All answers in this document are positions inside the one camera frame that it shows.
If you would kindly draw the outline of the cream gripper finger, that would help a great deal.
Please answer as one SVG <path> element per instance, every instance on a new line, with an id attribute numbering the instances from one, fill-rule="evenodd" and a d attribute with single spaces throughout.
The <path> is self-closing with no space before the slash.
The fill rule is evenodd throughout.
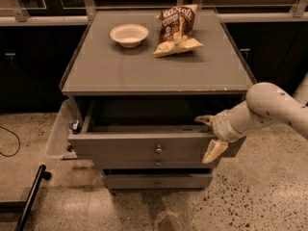
<path id="1" fill-rule="evenodd" d="M 199 115 L 197 116 L 194 121 L 199 123 L 204 123 L 208 126 L 213 125 L 214 117 L 212 115 Z"/>
<path id="2" fill-rule="evenodd" d="M 202 163 L 209 164 L 213 162 L 219 155 L 221 155 L 228 148 L 227 141 L 210 140 L 207 151 L 205 152 Z"/>

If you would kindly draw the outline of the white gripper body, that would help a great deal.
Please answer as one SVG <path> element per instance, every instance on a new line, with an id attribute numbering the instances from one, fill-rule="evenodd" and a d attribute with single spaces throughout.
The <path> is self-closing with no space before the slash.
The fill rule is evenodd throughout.
<path id="1" fill-rule="evenodd" d="M 239 133 L 230 122 L 230 115 L 227 110 L 224 110 L 213 117 L 213 131 L 221 141 L 235 142 L 242 137 L 244 133 Z"/>

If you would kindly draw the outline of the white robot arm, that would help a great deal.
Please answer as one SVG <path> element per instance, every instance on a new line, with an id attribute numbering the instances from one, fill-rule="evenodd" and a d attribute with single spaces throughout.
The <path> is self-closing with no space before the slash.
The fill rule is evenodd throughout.
<path id="1" fill-rule="evenodd" d="M 251 129 L 266 127 L 280 121 L 305 139 L 308 138 L 308 74 L 305 75 L 295 94 L 290 96 L 272 83 L 253 85 L 246 93 L 245 101 L 230 110 L 216 115 L 201 115 L 194 120 L 213 128 L 212 139 L 202 163 L 209 164 L 220 156 L 231 142 L 245 136 Z"/>

